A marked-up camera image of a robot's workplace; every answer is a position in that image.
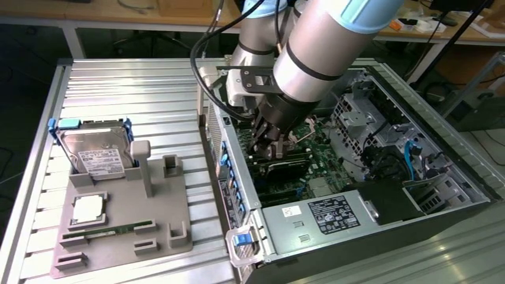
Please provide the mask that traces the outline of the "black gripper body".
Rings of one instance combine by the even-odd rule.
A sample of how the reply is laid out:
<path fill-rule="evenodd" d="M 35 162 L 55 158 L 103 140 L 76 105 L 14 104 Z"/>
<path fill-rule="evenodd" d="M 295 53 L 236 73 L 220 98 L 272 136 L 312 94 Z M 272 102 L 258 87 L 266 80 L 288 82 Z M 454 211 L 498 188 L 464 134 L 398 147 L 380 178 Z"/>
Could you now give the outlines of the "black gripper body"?
<path fill-rule="evenodd" d="M 276 135 L 287 134 L 304 122 L 320 101 L 302 102 L 287 95 L 266 94 L 259 105 L 259 125 L 267 124 L 267 129 Z"/>

